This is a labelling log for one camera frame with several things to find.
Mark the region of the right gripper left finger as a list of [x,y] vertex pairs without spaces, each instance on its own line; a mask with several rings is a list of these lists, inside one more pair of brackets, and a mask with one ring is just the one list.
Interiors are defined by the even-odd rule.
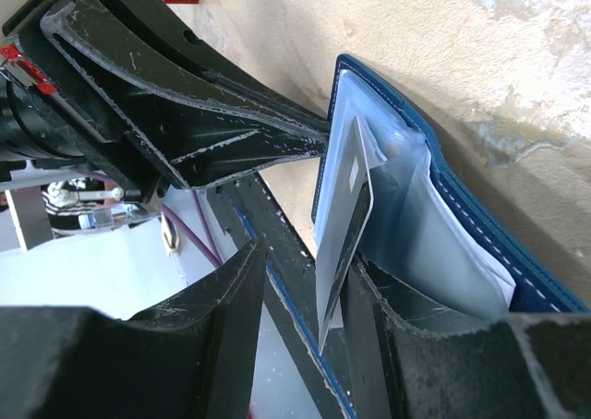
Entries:
[[253,239],[127,320],[80,306],[3,308],[2,416],[247,417],[265,275]]

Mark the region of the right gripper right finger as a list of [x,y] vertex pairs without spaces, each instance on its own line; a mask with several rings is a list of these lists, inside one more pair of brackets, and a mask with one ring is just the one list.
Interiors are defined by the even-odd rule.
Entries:
[[590,318],[454,311],[356,256],[345,337],[360,418],[586,418]]

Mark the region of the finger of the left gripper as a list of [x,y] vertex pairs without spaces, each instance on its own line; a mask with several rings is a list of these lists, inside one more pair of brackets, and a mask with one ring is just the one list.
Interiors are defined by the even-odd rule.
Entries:
[[61,53],[114,108],[136,89],[284,133],[329,130],[209,46],[162,0],[26,0],[2,31],[36,63]]

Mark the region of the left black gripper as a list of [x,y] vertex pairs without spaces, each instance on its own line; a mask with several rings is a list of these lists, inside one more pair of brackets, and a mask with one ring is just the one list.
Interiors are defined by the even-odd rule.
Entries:
[[34,163],[102,173],[141,215],[159,211],[169,182],[216,186],[277,163],[321,155],[326,133],[284,133],[169,103],[169,63],[135,36],[71,42],[40,31],[1,39],[1,184]]

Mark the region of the navy blue card holder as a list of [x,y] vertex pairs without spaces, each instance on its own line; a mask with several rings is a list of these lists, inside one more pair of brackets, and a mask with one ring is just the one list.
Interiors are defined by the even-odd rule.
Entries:
[[464,315],[582,312],[585,306],[498,224],[445,161],[424,115],[354,57],[337,58],[312,218],[320,241],[346,135],[364,123],[373,206],[355,254]]

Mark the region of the black VIP card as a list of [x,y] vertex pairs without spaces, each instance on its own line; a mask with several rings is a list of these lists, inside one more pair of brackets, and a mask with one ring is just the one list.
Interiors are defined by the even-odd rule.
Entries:
[[322,352],[344,279],[373,206],[364,123],[354,118],[346,135],[316,259],[318,347]]

